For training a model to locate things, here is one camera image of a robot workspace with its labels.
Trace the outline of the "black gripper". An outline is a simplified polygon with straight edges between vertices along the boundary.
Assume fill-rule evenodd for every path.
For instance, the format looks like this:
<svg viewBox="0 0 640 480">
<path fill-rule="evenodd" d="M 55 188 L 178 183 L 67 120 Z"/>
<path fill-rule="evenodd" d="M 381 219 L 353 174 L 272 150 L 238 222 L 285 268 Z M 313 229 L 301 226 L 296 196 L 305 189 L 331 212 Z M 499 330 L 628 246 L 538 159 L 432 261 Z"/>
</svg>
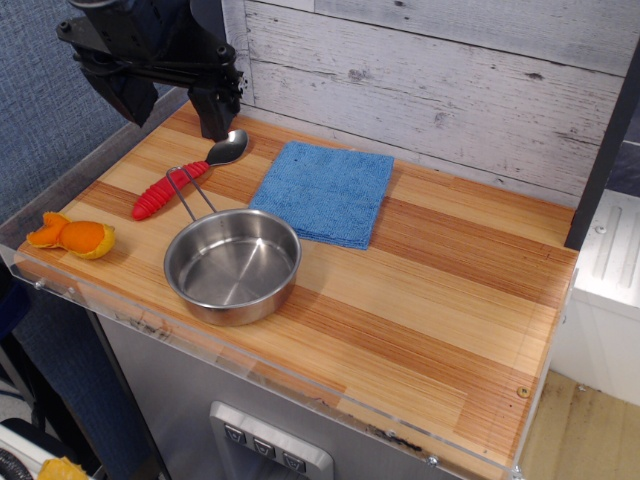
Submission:
<svg viewBox="0 0 640 480">
<path fill-rule="evenodd" d="M 143 126 L 159 98 L 151 82 L 188 88 L 197 79 L 189 2 L 73 1 L 81 15 L 60 22 L 57 35 L 73 47 L 94 90 L 127 121 Z M 240 111 L 242 73 L 235 60 L 236 94 L 204 85 L 188 90 L 202 136 L 216 142 L 228 138 Z"/>
</svg>

